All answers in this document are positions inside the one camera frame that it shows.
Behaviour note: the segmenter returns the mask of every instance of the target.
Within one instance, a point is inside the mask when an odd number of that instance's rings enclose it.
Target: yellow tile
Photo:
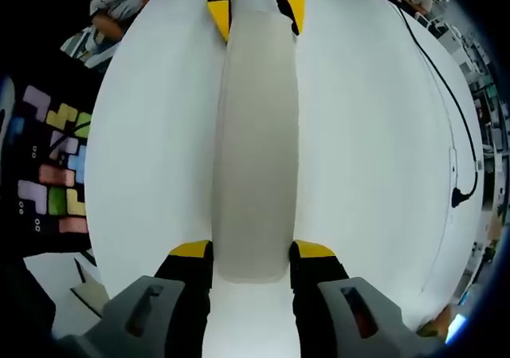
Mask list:
[[[46,123],[63,130],[68,121],[75,121],[78,116],[78,110],[62,103],[58,112],[49,111],[46,117]]]
[[[67,211],[76,216],[85,216],[85,203],[78,201],[78,192],[76,189],[67,190]]]

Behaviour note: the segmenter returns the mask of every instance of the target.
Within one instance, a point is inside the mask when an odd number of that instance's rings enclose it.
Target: white table surface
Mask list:
[[[240,9],[277,11],[273,0],[233,0],[233,19]],[[435,38],[417,22],[410,24],[456,94],[481,159],[476,111],[460,69]],[[211,237],[225,48],[206,0],[151,0],[113,57],[92,117],[85,172],[92,246],[110,296],[152,275],[175,246]],[[457,185],[466,192],[473,184],[461,117],[384,0],[307,0],[296,61],[295,238],[333,249],[351,276],[385,293],[416,328],[450,299],[477,231],[483,171],[475,195],[449,208],[453,141]],[[246,312],[268,314],[243,314],[251,329],[229,311],[237,302],[218,294],[243,290],[239,298],[249,302]],[[255,290],[215,276],[208,356],[234,356],[233,345],[254,355],[261,348],[270,356],[299,352],[290,304],[281,305],[292,299],[288,286],[280,282],[257,290],[280,290],[281,297],[261,299],[265,296],[255,296]],[[251,336],[212,338],[211,325]],[[284,330],[274,344],[268,342],[275,338],[268,325]]]

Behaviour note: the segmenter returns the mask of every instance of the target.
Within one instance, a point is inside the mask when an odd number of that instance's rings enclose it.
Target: green tile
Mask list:
[[[78,115],[78,120],[76,121],[76,127],[83,123],[88,123],[91,119],[92,119],[92,115],[89,115],[88,113],[85,113],[85,112],[80,112],[80,115]],[[88,131],[90,131],[90,125],[83,127],[81,129],[79,129],[78,131],[74,132],[74,136],[87,139]]]
[[[48,193],[48,212],[52,216],[62,216],[67,214],[67,205],[65,198],[65,189],[51,187]]]

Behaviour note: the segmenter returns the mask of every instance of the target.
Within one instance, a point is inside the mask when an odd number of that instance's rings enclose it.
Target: white fabric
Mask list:
[[[288,266],[296,213],[298,92],[291,22],[234,17],[220,93],[213,244],[220,274],[267,282]]]
[[[278,14],[274,0],[235,0],[234,21],[247,9]],[[434,36],[408,20],[457,97],[477,158],[483,159],[477,111],[462,71]],[[204,0],[151,0],[112,59],[85,160],[88,228],[111,297],[141,275],[153,275],[169,250],[210,239],[225,55]],[[306,0],[296,71],[300,162],[294,237],[332,249],[350,275],[375,285],[402,309],[406,325],[417,328],[451,298],[480,221],[483,174],[475,195],[449,210],[452,137],[457,186],[463,191],[473,186],[461,116],[385,0]],[[204,344],[206,355],[289,357],[269,351],[264,338],[274,336],[277,345],[291,332],[278,323],[287,322],[282,304],[289,303],[283,298],[288,285],[280,287],[278,306],[262,303],[253,291],[245,306],[265,309],[268,317],[246,317],[244,324],[237,316],[239,322],[229,323],[229,314],[222,313],[232,302],[230,296],[215,296],[216,290],[224,293],[222,285],[213,278],[211,302],[226,302],[218,310],[226,338],[214,334],[210,340],[224,349],[216,354]],[[247,346],[239,334],[252,336],[253,343]]]

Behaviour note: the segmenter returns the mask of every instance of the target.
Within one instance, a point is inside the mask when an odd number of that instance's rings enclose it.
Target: black cable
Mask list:
[[[57,147],[59,145],[61,145],[65,140],[67,140],[71,135],[74,135],[75,133],[77,133],[77,131],[79,131],[80,129],[85,128],[89,125],[90,125],[90,121],[88,121],[87,123],[82,123],[82,124],[76,126],[76,128],[73,129],[73,132],[71,134],[64,134],[55,143],[53,143],[51,147],[49,147],[48,153],[51,155],[51,153],[53,151],[55,151],[55,149],[57,149]]]
[[[473,184],[473,188],[471,189],[471,191],[468,194],[462,193],[461,190],[459,188],[457,188],[457,187],[455,187],[453,189],[453,191],[452,191],[452,207],[454,208],[454,207],[457,207],[459,204],[463,203],[464,201],[468,200],[471,196],[473,196],[473,194],[475,193],[475,190],[477,189],[477,184],[478,184],[477,155],[475,154],[475,147],[473,145],[473,138],[471,137],[471,131],[469,130],[468,123],[467,123],[467,121],[465,119],[464,113],[462,112],[461,106],[459,105],[459,102],[458,102],[457,98],[453,94],[452,89],[449,87],[448,83],[446,83],[445,78],[441,75],[441,73],[437,69],[437,66],[434,64],[432,59],[430,59],[429,54],[422,48],[422,46],[420,45],[418,39],[416,39],[416,37],[414,36],[413,30],[410,28],[409,23],[407,22],[406,16],[404,15],[404,12],[400,8],[400,6],[397,6],[397,8],[398,8],[398,12],[402,15],[403,21],[406,23],[407,30],[409,31],[411,37],[413,38],[414,43],[420,49],[422,54],[425,55],[425,57],[427,58],[429,63],[432,65],[433,69],[436,71],[436,73],[438,74],[439,78],[441,79],[441,81],[445,85],[446,89],[448,90],[450,96],[452,97],[453,101],[455,102],[455,105],[457,106],[457,110],[461,114],[462,123],[464,123],[465,131],[468,134],[469,146],[471,147],[471,154],[473,155],[473,163],[474,163],[473,166],[475,168],[475,182]]]

